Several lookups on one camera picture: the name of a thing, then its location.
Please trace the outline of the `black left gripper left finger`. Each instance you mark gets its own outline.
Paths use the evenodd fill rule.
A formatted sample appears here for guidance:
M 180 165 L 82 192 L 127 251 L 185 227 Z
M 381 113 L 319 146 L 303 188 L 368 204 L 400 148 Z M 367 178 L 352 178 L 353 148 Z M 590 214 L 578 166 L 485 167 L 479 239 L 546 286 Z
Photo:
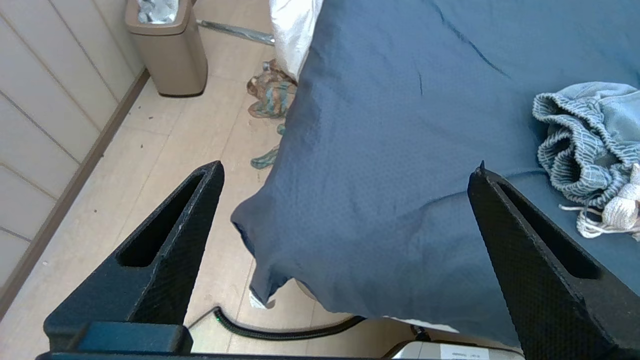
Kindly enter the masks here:
M 188 354 L 184 321 L 225 181 L 192 171 L 43 323 L 51 353 Z

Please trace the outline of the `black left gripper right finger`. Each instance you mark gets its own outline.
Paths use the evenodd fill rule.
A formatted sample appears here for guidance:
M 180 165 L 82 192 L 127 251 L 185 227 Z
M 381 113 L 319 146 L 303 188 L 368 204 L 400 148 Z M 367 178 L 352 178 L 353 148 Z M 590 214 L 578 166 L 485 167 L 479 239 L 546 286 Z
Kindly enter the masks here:
M 482 163 L 467 195 L 527 360 L 637 360 L 640 299 Z

